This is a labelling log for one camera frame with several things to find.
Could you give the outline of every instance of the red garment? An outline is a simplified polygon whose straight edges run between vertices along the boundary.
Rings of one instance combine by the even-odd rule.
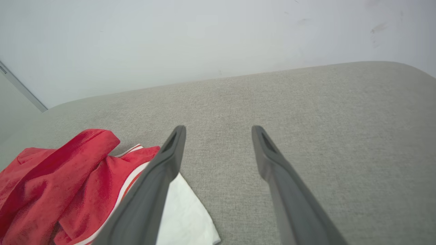
[[[89,244],[159,146],[118,157],[110,131],[56,149],[27,148],[0,173],[0,244]]]

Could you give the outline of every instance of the white fabric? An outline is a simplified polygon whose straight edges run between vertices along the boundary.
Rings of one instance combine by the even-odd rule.
[[[220,241],[209,213],[178,174],[168,188],[156,245],[215,245]]]

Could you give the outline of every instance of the white stripe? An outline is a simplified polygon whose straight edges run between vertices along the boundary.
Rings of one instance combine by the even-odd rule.
[[[126,155],[127,153],[129,153],[129,151],[133,150],[134,148],[136,148],[136,147],[138,147],[138,146],[140,146],[140,144],[135,145],[134,147],[128,149],[128,150],[127,150],[126,152],[124,152],[123,154],[117,155],[117,156],[115,156],[115,157],[122,157],[122,156]]]
[[[124,182],[123,186],[121,187],[121,190],[118,193],[118,198],[116,200],[115,206],[113,207],[112,211],[110,212],[109,216],[107,217],[107,219],[105,220],[105,222],[102,224],[102,226],[100,226],[100,228],[94,232],[90,237],[88,237],[87,239],[76,243],[75,245],[86,245],[89,242],[92,242],[97,235],[100,233],[100,231],[103,229],[103,226],[105,226],[106,222],[109,220],[109,218],[111,217],[112,213],[115,211],[115,209],[118,207],[118,205],[121,202],[121,199],[123,198],[124,192],[127,190],[127,188],[129,187],[130,183],[133,181],[133,179],[140,174],[145,167],[147,167],[149,162],[143,163],[141,165],[139,165],[135,170],[133,170],[129,176],[127,177],[126,181]]]

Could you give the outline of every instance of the wall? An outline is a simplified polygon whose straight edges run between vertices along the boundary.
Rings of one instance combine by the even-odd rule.
[[[0,0],[0,60],[48,108],[351,61],[436,76],[433,0]]]
[[[0,72],[0,144],[41,111]]]

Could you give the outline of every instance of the gray couch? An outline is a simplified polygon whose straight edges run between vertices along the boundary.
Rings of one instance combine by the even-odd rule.
[[[122,153],[183,124],[181,173],[229,244],[280,244],[251,126],[262,125],[352,245],[436,244],[436,79],[357,62],[180,83],[58,105],[0,146],[57,148],[109,129]]]

